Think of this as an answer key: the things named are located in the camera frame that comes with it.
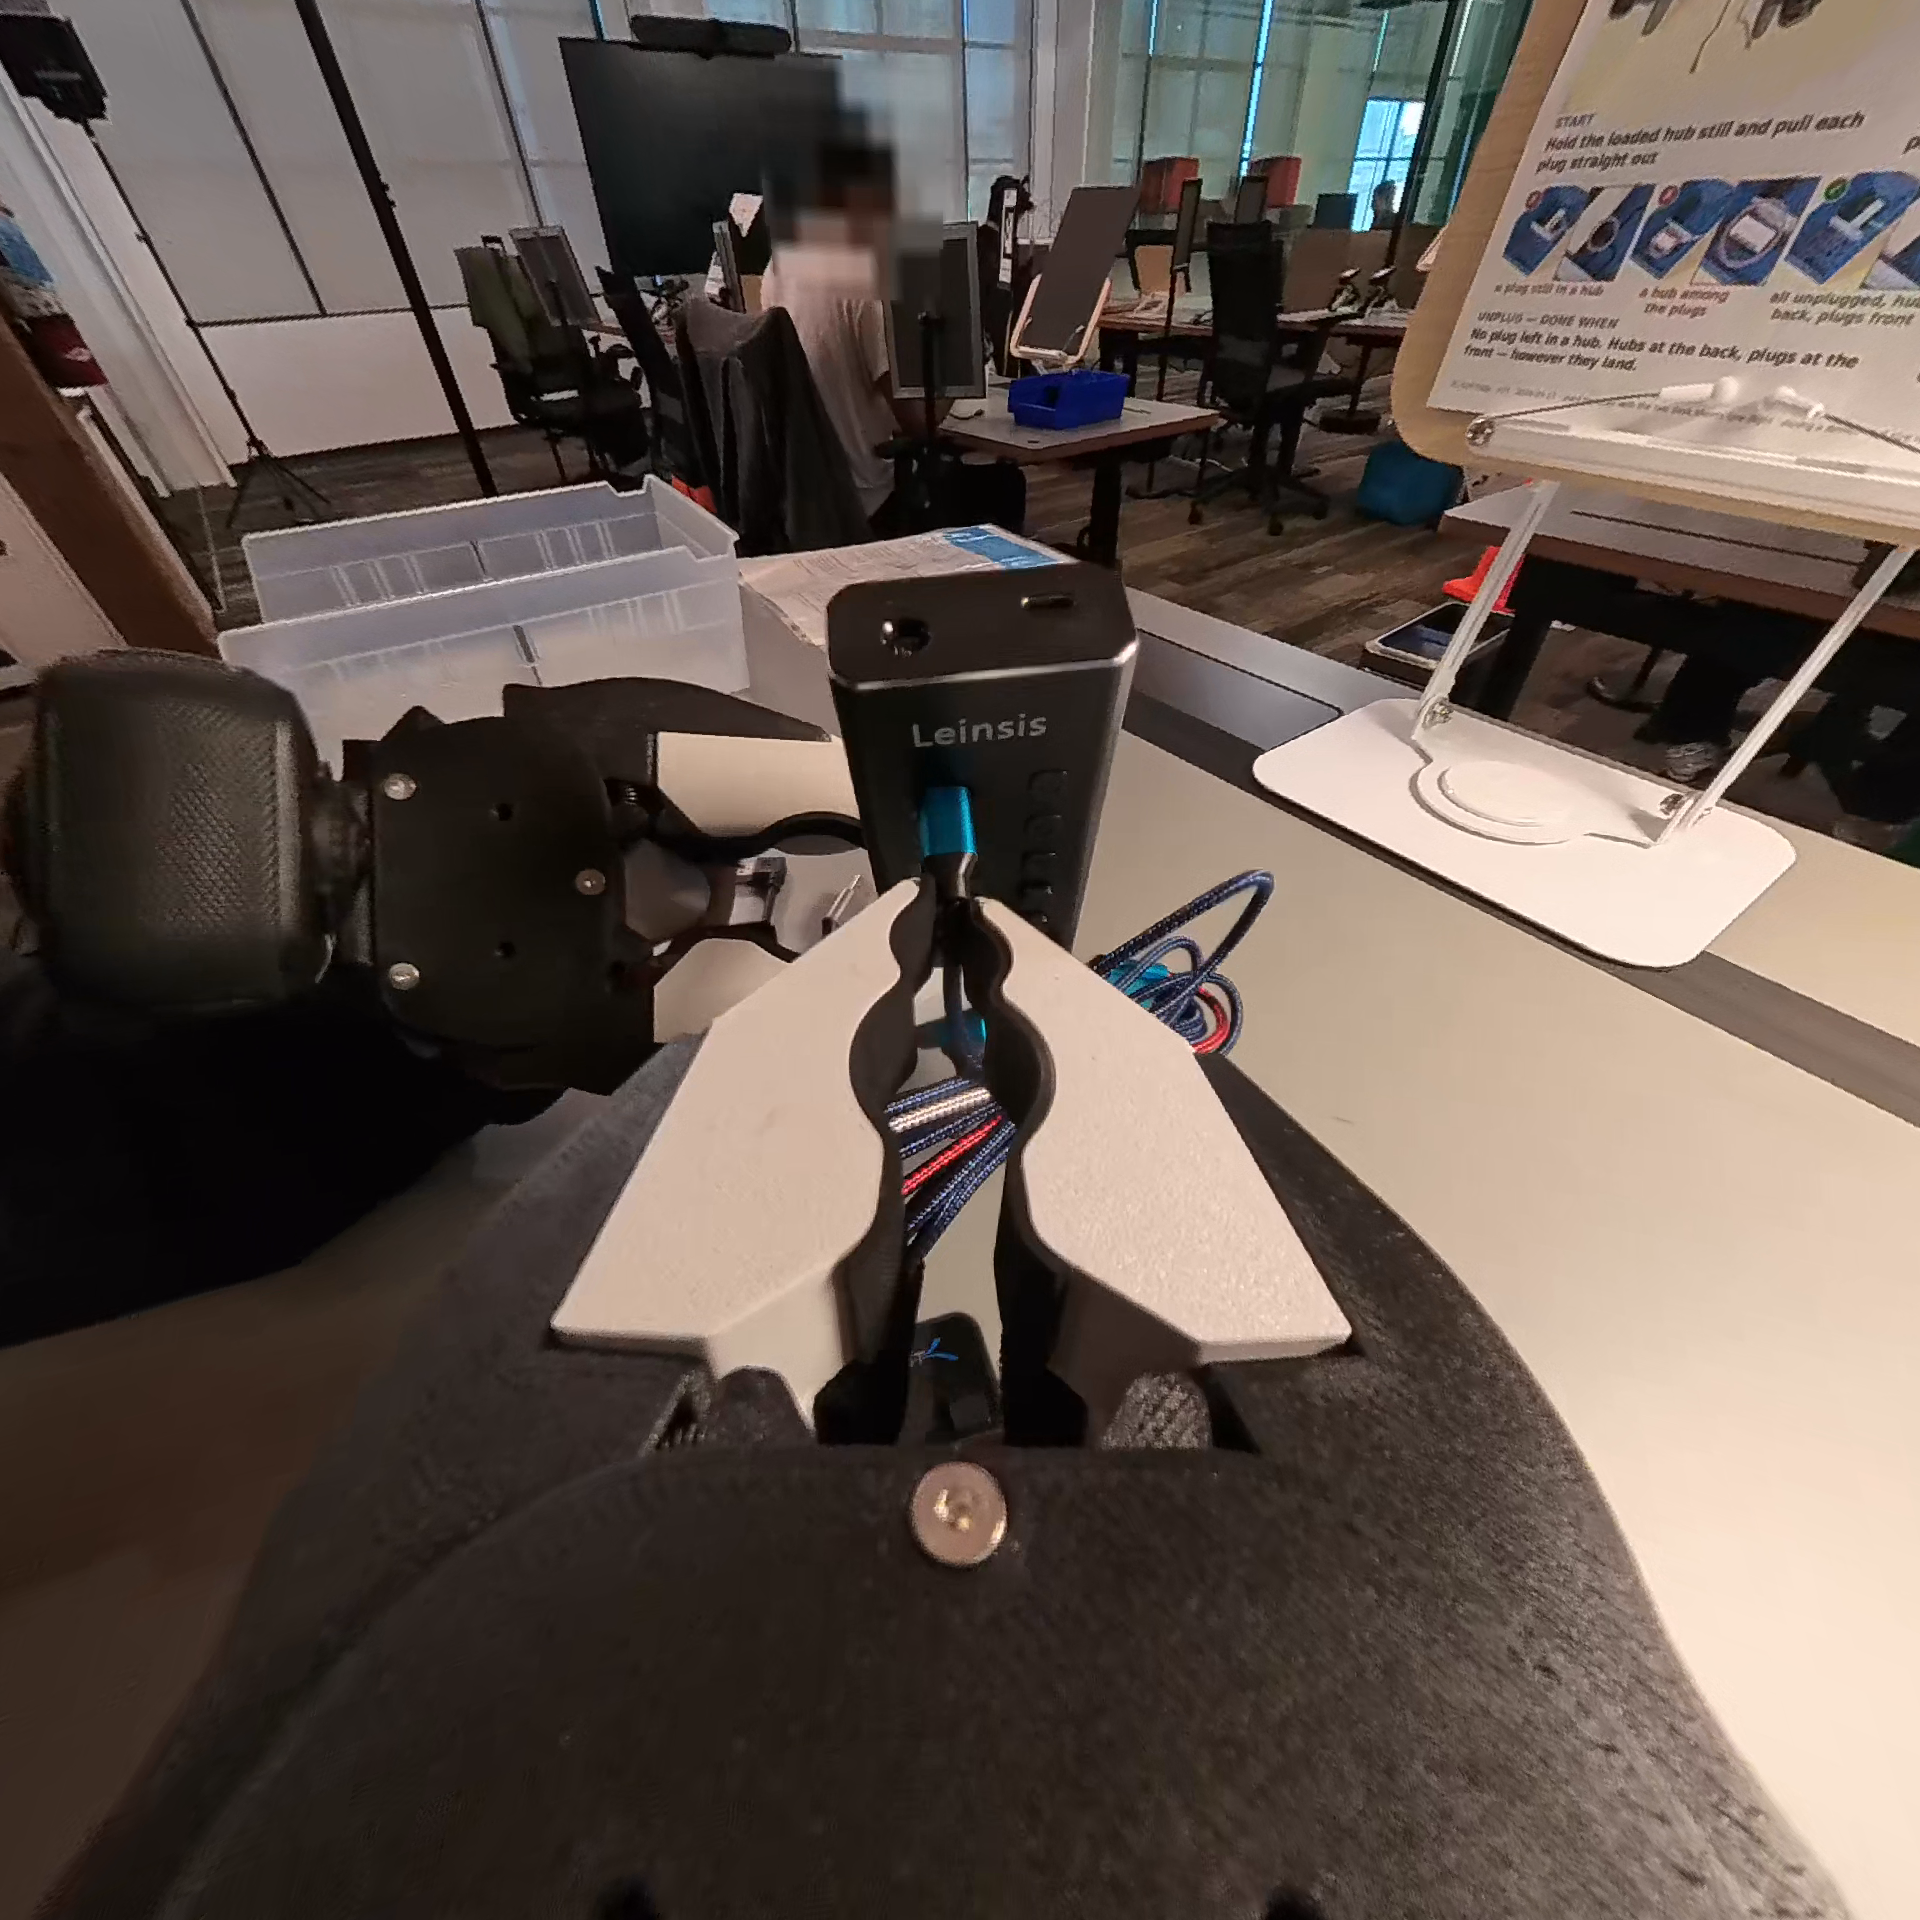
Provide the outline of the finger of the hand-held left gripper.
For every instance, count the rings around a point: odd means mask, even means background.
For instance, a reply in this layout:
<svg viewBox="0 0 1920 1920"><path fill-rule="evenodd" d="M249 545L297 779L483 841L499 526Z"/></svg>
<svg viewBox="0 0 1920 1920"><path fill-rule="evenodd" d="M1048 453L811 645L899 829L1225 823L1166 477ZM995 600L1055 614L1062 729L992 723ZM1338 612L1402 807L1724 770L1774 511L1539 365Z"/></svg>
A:
<svg viewBox="0 0 1920 1920"><path fill-rule="evenodd" d="M511 684L511 723L563 739L620 813L832 813L836 739L676 678Z"/></svg>
<svg viewBox="0 0 1920 1920"><path fill-rule="evenodd" d="M616 965L665 973L709 940L749 944L794 965L798 954L772 917L785 875L785 852L699 865L651 841L633 844L620 852Z"/></svg>

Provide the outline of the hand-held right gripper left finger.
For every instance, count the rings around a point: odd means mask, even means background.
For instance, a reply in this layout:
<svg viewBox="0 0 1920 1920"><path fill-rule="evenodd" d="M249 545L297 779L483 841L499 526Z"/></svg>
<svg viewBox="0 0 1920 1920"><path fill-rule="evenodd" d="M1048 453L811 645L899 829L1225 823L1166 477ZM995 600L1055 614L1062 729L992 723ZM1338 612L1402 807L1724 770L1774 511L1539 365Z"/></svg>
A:
<svg viewBox="0 0 1920 1920"><path fill-rule="evenodd" d="M899 1440L919 1284L884 1112L936 927L936 884L901 883L709 1025L558 1344L772 1371L826 1445Z"/></svg>

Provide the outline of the dark grey usb hub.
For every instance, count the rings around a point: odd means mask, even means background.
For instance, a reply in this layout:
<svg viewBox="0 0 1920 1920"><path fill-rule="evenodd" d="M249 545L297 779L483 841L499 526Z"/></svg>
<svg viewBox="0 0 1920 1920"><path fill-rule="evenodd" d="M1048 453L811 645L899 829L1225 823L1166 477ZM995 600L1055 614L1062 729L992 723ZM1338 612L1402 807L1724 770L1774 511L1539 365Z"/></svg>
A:
<svg viewBox="0 0 1920 1920"><path fill-rule="evenodd" d="M862 582L829 600L829 692L875 884L913 878L962 792L974 893L1072 946L1139 634L1086 562Z"/></svg>

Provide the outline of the clear plastic bin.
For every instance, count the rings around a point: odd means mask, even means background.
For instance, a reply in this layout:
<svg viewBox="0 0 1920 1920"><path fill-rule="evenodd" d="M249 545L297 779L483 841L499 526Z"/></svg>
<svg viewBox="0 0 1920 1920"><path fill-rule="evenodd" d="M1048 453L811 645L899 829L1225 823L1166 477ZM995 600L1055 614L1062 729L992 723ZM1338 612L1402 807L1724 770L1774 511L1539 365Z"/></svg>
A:
<svg viewBox="0 0 1920 1920"><path fill-rule="evenodd" d="M647 477L304 522L245 536L242 551L259 621L291 621L672 551L734 566L737 536Z"/></svg>
<svg viewBox="0 0 1920 1920"><path fill-rule="evenodd" d="M410 709L499 717L508 687L746 687L737 562L684 549L266 621L217 651L297 700L330 769L347 743L376 743Z"/></svg>

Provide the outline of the dark jacket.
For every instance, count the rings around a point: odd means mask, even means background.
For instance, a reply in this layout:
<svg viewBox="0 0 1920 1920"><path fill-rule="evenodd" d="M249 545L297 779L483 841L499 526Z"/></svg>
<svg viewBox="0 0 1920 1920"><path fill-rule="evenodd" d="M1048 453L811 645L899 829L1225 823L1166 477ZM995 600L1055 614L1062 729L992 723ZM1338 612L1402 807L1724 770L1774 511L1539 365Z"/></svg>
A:
<svg viewBox="0 0 1920 1920"><path fill-rule="evenodd" d="M872 541L852 465L789 317L743 317L695 299L672 329L704 486L737 536L737 555Z"/></svg>

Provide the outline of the grey office chair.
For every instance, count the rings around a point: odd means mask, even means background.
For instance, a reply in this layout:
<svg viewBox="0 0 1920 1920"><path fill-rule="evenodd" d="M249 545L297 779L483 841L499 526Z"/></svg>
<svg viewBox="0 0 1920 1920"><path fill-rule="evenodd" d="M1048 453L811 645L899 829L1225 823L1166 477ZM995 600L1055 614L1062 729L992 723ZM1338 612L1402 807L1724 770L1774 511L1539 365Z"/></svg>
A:
<svg viewBox="0 0 1920 1920"><path fill-rule="evenodd" d="M511 229L452 252L470 324L520 429L539 430L562 481L563 444L587 481L628 486L650 466L650 412L633 345L602 324L563 229Z"/></svg>

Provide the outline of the small blue bin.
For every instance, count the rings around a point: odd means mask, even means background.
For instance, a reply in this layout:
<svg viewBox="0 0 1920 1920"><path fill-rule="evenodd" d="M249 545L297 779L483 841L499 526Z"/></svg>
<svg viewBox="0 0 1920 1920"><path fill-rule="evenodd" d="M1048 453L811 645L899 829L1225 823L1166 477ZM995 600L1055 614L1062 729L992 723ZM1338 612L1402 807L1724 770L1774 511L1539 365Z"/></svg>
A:
<svg viewBox="0 0 1920 1920"><path fill-rule="evenodd" d="M1075 435L1124 418L1130 376L1076 365L1072 374L1035 374L1011 379L1004 412L1023 430Z"/></svg>

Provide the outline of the black tripod stand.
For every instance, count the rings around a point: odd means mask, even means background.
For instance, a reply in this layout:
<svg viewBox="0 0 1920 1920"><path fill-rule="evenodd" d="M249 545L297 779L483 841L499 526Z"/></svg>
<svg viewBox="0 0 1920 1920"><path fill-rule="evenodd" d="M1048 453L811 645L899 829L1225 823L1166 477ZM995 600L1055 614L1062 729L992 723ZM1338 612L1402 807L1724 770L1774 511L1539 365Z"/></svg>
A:
<svg viewBox="0 0 1920 1920"><path fill-rule="evenodd" d="M466 394L461 390L461 379L456 379L452 363L448 357L439 326L433 321L433 307L424 299L424 284L421 284L414 254L409 250L409 238L402 232L402 220L397 220L397 206L394 206L392 185L386 183L386 177L377 171L377 159L376 159L376 150L372 150L372 136L370 136L370 131L363 126L363 114L356 108L356 98L348 92L348 80L343 72L340 52L335 52L333 35L326 31L322 7L318 3L292 3L292 9L297 9L297 19L301 19L304 44L311 47L311 55L316 64L316 72L318 72L326 103L330 103L333 118L340 126L340 135L347 140L348 159L356 167L356 177L359 177L363 193L366 193L366 200L372 206L372 220L377 225L377 234L386 243L388 261L394 268L394 278L397 278L397 287L402 287L402 300L405 300L405 307L409 307L409 314L410 314L410 321L419 326L419 340L421 340L424 360L426 360L426 365L432 365L432 374L437 379L444 410L449 414L449 429L452 429L452 435L461 441L461 452L466 456L466 466L472 475L472 485L475 485L481 498L496 498L496 477L494 477L494 466L487 461L487 449L483 449L483 441L475 435L475 424L470 418Z"/></svg>

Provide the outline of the wooden office desk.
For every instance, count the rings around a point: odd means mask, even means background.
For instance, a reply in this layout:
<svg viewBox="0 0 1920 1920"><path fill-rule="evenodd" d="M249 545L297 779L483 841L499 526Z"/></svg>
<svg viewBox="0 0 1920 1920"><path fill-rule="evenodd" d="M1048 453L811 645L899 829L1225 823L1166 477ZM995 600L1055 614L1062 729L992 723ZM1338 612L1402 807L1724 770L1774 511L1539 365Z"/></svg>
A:
<svg viewBox="0 0 1920 1920"><path fill-rule="evenodd" d="M1032 429L1011 418L1004 393L992 393L957 405L943 422L943 441L1015 466L1091 466L1091 516L1075 538L1075 551L1091 566L1114 567L1125 461L1141 461L1163 444L1204 435L1216 422L1215 410L1124 394L1114 422Z"/></svg>

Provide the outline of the black tv monitor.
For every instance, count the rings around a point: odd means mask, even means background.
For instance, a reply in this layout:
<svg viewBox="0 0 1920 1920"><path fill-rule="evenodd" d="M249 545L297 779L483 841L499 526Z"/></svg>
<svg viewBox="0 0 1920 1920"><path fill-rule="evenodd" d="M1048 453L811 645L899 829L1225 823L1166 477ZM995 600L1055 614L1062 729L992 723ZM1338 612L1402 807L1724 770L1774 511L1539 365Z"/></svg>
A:
<svg viewBox="0 0 1920 1920"><path fill-rule="evenodd" d="M562 35L609 271L676 278L709 266L737 200L789 215L843 131L843 65L762 22L635 18L622 38Z"/></svg>

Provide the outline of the tablet with stand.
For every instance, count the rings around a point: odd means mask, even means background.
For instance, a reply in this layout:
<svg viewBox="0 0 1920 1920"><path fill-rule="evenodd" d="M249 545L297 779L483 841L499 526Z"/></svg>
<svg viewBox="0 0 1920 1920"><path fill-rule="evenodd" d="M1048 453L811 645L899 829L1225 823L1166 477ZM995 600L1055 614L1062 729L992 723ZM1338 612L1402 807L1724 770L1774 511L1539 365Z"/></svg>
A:
<svg viewBox="0 0 1920 1920"><path fill-rule="evenodd" d="M1125 250L1135 206L1135 183L1072 189L1010 335L1015 365L1068 374L1097 357L1099 314L1114 291L1114 266Z"/></svg>

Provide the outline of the smartphone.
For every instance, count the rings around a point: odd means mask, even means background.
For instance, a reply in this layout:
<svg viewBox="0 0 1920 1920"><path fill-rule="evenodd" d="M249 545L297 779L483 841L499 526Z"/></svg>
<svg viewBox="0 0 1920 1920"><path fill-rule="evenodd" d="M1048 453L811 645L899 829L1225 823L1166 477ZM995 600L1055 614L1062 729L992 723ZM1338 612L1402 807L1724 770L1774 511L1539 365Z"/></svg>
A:
<svg viewBox="0 0 1920 1920"><path fill-rule="evenodd" d="M1369 660L1385 664L1397 675L1425 678L1436 664L1453 647L1459 624L1467 621L1470 603L1443 600L1436 607L1419 612L1418 619L1386 627L1385 634L1360 645Z"/></svg>

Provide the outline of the black office chair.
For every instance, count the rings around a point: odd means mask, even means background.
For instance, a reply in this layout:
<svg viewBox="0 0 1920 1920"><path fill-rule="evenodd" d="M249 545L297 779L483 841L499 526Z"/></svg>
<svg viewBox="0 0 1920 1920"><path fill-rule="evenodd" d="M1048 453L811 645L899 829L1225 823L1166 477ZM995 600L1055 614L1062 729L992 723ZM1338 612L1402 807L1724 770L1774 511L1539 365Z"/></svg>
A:
<svg viewBox="0 0 1920 1920"><path fill-rule="evenodd" d="M1333 398L1321 376L1336 314L1282 321L1282 246L1268 222L1212 222L1204 232L1212 278L1212 353L1204 405L1216 414L1200 430L1188 522L1222 492L1246 492L1264 512L1268 536L1282 533L1285 504L1313 521L1333 504L1300 470L1310 412Z"/></svg>

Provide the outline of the teal bag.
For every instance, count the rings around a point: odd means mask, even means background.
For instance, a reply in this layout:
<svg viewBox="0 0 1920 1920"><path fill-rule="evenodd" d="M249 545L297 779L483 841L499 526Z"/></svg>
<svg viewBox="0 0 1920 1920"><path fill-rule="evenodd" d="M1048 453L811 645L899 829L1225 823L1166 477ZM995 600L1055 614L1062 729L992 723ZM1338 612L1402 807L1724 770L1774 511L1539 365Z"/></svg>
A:
<svg viewBox="0 0 1920 1920"><path fill-rule="evenodd" d="M1399 439L1385 439L1360 465L1354 512L1369 522L1432 533L1463 498L1463 466L1431 461Z"/></svg>

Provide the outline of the printed instruction sheet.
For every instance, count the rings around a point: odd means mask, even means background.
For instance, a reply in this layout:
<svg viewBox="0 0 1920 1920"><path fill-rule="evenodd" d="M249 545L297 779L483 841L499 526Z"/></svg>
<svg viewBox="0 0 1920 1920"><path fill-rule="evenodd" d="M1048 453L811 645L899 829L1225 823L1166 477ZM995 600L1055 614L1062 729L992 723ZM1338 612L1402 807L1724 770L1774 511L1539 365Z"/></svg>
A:
<svg viewBox="0 0 1920 1920"><path fill-rule="evenodd" d="M1586 3L1432 385L1734 379L1915 441L1915 3Z"/></svg>

